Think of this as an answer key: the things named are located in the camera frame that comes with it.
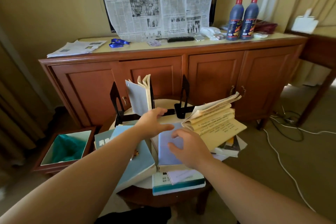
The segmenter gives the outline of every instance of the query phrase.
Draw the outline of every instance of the wooden cabinet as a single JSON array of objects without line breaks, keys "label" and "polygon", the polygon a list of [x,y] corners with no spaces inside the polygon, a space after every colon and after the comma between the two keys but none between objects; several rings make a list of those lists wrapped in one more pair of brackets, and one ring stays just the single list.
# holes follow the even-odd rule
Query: wooden cabinet
[{"label": "wooden cabinet", "polygon": [[183,74],[190,83],[190,102],[196,105],[238,91],[243,97],[234,104],[236,118],[255,120],[271,114],[305,42],[305,37],[286,36],[226,44],[178,43],[180,47],[150,50],[143,50],[143,43],[134,50],[137,43],[132,43],[132,50],[101,47],[98,50],[105,50],[101,53],[49,58],[40,63],[81,127],[102,125],[115,115],[110,100],[113,82],[128,109],[125,80],[137,82],[139,75],[143,78],[147,74],[151,74],[155,98],[179,97]]},{"label": "wooden cabinet", "polygon": [[246,51],[237,91],[243,96],[234,107],[238,120],[264,118],[285,86],[296,46]]},{"label": "wooden cabinet", "polygon": [[189,57],[190,99],[201,105],[234,94],[244,51]]}]

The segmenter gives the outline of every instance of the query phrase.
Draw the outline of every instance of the television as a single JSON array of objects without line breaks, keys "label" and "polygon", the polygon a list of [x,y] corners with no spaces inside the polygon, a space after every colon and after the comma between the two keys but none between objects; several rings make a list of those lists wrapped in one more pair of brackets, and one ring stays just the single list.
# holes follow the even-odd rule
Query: television
[{"label": "television", "polygon": [[[113,25],[112,25],[112,23],[111,23],[111,20],[110,20],[110,18],[109,18],[109,15],[108,15],[108,13],[107,13],[105,0],[103,0],[103,1],[104,1],[105,12],[106,12],[106,15],[107,15],[107,19],[108,19],[108,23],[109,23],[109,25],[110,25],[111,32],[112,32],[112,33],[115,33],[116,31],[114,30]],[[210,26],[213,25],[214,18],[215,18],[216,1],[217,1],[217,0],[211,0],[210,13],[209,13],[209,25],[210,25]]]}]

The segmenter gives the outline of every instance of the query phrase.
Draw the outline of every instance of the plastic bag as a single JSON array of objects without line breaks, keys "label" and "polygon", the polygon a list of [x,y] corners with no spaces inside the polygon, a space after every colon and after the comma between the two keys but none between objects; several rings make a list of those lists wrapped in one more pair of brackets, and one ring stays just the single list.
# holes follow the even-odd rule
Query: plastic bag
[{"label": "plastic bag", "polygon": [[52,151],[52,163],[80,159],[84,152],[86,142],[68,135],[58,135]]},{"label": "plastic bag", "polygon": [[224,38],[221,31],[215,27],[201,27],[199,32],[206,35],[210,40],[219,40]]}]

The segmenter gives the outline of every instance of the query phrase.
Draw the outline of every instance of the folded newspaper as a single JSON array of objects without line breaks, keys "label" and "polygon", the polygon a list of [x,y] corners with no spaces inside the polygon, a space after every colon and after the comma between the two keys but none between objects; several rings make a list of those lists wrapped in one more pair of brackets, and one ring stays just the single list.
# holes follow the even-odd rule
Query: folded newspaper
[{"label": "folded newspaper", "polygon": [[62,48],[48,54],[47,58],[91,53],[105,43],[106,41],[84,42],[76,40],[73,43],[66,43]]},{"label": "folded newspaper", "polygon": [[237,92],[228,98],[196,106],[182,126],[198,133],[211,151],[246,129],[235,120],[235,110],[230,108],[231,103],[240,98]]},{"label": "folded newspaper", "polygon": [[199,34],[209,26],[211,0],[104,0],[121,39],[144,42]]}]

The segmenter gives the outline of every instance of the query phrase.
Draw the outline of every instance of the cabinet handle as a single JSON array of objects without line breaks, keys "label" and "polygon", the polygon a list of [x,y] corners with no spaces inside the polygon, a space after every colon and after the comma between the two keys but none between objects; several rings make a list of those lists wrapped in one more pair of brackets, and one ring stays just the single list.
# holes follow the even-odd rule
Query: cabinet handle
[{"label": "cabinet handle", "polygon": [[244,86],[242,86],[242,89],[243,89],[243,91],[244,91],[244,94],[243,94],[243,97],[244,97],[244,96],[245,96],[245,93],[246,93],[246,89],[245,89]]},{"label": "cabinet handle", "polygon": [[122,99],[124,100],[124,102],[125,102],[125,105],[127,105],[127,102],[126,102],[126,97],[122,97]]},{"label": "cabinet handle", "polygon": [[235,89],[235,86],[234,85],[232,85],[231,86],[231,90],[230,90],[230,95],[229,96],[232,96],[232,93],[233,93],[233,90]]}]

